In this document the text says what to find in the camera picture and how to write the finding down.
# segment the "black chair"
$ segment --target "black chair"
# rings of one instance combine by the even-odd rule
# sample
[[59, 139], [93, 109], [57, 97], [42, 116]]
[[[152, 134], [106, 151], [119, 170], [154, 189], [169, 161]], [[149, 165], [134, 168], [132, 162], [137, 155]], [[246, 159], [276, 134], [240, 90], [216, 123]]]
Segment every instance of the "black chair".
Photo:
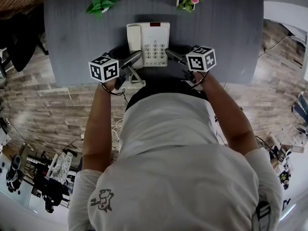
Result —
[[28, 15], [19, 13], [9, 20], [0, 21], [0, 48], [6, 48], [9, 55], [0, 65], [4, 77], [4, 67], [9, 61], [12, 61], [17, 72], [21, 72], [30, 61], [37, 45], [48, 55], [39, 40], [39, 35], [44, 32], [43, 15], [43, 6], [39, 6]]

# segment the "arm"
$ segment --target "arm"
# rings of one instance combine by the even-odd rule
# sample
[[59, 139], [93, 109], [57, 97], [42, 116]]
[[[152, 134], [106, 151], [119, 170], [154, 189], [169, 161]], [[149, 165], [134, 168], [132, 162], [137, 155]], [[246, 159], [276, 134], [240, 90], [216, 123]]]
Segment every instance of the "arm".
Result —
[[[197, 81], [201, 80], [200, 73], [194, 75]], [[242, 155], [258, 149], [247, 117], [210, 73], [207, 74], [202, 87], [227, 139], [228, 146]]]
[[[115, 80], [108, 81], [105, 86], [113, 90]], [[111, 147], [111, 98], [98, 85], [83, 141], [82, 169], [104, 172], [111, 165]]]

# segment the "telephone handset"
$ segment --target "telephone handset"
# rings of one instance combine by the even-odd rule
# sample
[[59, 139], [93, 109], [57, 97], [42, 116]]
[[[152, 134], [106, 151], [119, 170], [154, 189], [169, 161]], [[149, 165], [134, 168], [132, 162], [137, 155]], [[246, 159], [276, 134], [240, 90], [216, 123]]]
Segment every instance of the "telephone handset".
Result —
[[169, 46], [169, 22], [146, 22], [127, 24], [127, 39], [130, 53], [142, 51], [142, 57], [134, 68], [166, 67]]

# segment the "white t-shirt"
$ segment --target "white t-shirt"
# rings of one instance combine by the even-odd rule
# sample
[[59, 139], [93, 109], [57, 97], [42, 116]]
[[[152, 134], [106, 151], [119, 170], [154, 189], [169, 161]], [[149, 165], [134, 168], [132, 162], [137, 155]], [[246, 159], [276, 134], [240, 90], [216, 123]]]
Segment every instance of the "white t-shirt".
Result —
[[274, 229], [282, 187], [267, 152], [244, 157], [218, 144], [213, 125], [209, 102], [193, 96], [161, 93], [134, 104], [117, 162], [77, 174], [69, 230]]

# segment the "table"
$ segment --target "table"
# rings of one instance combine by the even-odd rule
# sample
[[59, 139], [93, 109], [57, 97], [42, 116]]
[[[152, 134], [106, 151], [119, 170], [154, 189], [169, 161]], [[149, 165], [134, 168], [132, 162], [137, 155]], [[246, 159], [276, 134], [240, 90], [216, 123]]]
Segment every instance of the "table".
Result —
[[[120, 0], [101, 20], [86, 14], [91, 0], [45, 0], [45, 29], [58, 86], [91, 83], [88, 62], [127, 43], [126, 24], [170, 22], [170, 43], [215, 48], [220, 82], [249, 84], [261, 47], [263, 0], [204, 0], [192, 13], [176, 0]], [[169, 71], [176, 66], [155, 72]]]

